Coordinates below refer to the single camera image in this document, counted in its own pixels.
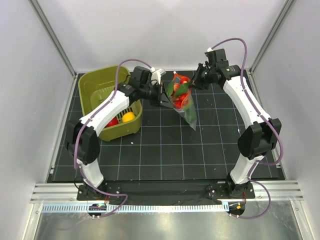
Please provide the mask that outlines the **red lychee bunch with leaves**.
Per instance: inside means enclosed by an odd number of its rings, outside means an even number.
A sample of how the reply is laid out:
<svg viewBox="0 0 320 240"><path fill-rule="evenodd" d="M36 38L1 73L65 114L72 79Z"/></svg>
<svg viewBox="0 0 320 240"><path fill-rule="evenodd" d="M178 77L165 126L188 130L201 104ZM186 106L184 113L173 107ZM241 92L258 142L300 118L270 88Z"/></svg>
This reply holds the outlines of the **red lychee bunch with leaves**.
<svg viewBox="0 0 320 240"><path fill-rule="evenodd" d="M167 85L166 94L175 109L186 110L192 103L191 80L189 77L174 74L172 81Z"/></svg>

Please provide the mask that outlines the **clear zip top bag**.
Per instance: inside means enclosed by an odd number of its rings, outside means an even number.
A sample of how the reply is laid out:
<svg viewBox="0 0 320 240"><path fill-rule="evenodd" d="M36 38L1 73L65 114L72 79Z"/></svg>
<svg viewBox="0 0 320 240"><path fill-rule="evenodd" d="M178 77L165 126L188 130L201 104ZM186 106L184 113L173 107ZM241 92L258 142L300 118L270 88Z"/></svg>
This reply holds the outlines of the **clear zip top bag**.
<svg viewBox="0 0 320 240"><path fill-rule="evenodd" d="M165 91L173 109L193 130L196 130L198 117L192 97L191 79L174 71L172 81L167 84Z"/></svg>

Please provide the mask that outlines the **yellow lemon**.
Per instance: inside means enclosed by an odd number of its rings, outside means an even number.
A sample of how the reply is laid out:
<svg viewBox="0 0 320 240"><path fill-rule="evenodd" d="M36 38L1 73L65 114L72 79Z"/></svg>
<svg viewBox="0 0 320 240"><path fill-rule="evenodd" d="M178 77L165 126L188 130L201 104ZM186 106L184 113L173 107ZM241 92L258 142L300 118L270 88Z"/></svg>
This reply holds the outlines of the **yellow lemon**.
<svg viewBox="0 0 320 240"><path fill-rule="evenodd" d="M127 123L130 121L133 121L135 118L136 118L135 113L132 111L129 111L122 116L122 122Z"/></svg>

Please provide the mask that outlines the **olive green plastic basket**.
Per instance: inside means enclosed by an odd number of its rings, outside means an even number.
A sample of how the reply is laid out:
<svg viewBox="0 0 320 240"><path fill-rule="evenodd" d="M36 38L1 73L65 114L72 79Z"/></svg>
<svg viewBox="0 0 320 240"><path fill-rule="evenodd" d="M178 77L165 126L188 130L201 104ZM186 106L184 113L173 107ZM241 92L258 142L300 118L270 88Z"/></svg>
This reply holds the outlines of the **olive green plastic basket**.
<svg viewBox="0 0 320 240"><path fill-rule="evenodd" d="M116 72L117 82L126 81L129 70L124 66L110 66L84 74L78 82L78 91L83 117L80 121L84 124L89 118L92 120L88 127L93 127L99 138L111 141L129 134L137 133L142 125L142 103L140 100L128 105L126 96L118 89L115 96ZM136 118L129 122L122 122L125 113L134 112ZM105 127L114 117L119 124Z"/></svg>

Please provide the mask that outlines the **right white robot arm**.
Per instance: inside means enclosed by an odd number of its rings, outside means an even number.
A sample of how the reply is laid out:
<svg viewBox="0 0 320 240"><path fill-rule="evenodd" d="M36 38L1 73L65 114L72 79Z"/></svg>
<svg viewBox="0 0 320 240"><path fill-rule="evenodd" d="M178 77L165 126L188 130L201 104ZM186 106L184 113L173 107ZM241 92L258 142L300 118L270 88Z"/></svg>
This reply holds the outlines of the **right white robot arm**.
<svg viewBox="0 0 320 240"><path fill-rule="evenodd" d="M278 118L271 118L261 107L243 76L243 70L238 65L229 64L223 48L209 48L205 55L207 61L198 64L191 86L207 90L211 84L219 85L232 100L245 126L237 141L238 160L228 173L224 187L229 198L238 198L248 189L257 165L263 164L265 155L276 147L282 123Z"/></svg>

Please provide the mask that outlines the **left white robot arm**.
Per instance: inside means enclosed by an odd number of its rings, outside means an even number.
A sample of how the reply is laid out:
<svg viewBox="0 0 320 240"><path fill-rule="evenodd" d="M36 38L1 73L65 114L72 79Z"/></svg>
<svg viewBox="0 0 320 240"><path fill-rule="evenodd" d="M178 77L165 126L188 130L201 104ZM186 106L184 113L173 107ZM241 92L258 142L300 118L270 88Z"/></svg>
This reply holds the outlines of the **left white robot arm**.
<svg viewBox="0 0 320 240"><path fill-rule="evenodd" d="M101 200L106 195L105 179L98 163L100 133L117 114L138 100L149 100L156 106L172 108L161 80L165 73L163 68L135 67L129 81L116 83L114 90L98 107L79 120L68 122L65 146L94 200Z"/></svg>

